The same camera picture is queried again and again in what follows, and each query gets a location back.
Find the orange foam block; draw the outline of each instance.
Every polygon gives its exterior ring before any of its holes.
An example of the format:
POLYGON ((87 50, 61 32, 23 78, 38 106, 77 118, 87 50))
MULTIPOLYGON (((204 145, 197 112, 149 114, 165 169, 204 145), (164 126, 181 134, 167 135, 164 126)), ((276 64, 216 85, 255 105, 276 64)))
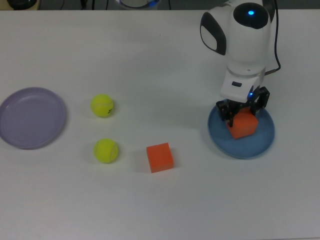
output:
POLYGON ((249 111, 241 111, 233 118, 233 126, 226 126, 234 139, 250 136, 255 133, 258 120, 249 111))
POLYGON ((148 146, 146 148, 146 154, 149 159, 152 173, 172 169, 174 167, 174 159, 168 143, 148 146))

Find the white robot body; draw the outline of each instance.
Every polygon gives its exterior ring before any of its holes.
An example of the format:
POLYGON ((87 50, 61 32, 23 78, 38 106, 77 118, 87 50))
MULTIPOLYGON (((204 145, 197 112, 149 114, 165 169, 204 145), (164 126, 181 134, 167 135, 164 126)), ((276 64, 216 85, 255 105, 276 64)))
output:
POLYGON ((264 80, 273 15, 266 1, 228 1, 205 13, 200 33, 203 43, 227 57, 220 95, 246 103, 264 80))
POLYGON ((115 0, 125 10, 155 10, 161 0, 115 0))

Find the blue led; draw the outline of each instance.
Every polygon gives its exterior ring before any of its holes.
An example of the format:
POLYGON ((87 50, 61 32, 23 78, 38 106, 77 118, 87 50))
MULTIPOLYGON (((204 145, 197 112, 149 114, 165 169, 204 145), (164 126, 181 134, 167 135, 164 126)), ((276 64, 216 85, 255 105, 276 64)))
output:
POLYGON ((155 1, 152 1, 152 2, 149 3, 149 7, 152 7, 152 6, 154 6, 154 5, 156 5, 156 2, 155 2, 155 1))

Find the lavender plate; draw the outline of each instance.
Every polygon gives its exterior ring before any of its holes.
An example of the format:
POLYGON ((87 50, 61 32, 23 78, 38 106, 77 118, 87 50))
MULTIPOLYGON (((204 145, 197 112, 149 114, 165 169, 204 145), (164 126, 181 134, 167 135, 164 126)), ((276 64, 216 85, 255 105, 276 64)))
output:
POLYGON ((0 137, 19 149, 38 149, 58 136, 65 121, 65 105, 54 92, 28 87, 1 104, 0 137))

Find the tennis ball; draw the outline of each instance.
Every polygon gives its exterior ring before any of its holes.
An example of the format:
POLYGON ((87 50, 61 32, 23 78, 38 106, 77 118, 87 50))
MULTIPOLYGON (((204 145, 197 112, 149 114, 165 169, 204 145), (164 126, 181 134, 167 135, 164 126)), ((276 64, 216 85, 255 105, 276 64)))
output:
POLYGON ((96 142, 93 154, 100 162, 110 164, 118 155, 118 146, 113 140, 104 138, 96 142))
POLYGON ((96 116, 105 118, 111 113, 114 102, 108 95, 99 94, 92 98, 90 107, 96 116))

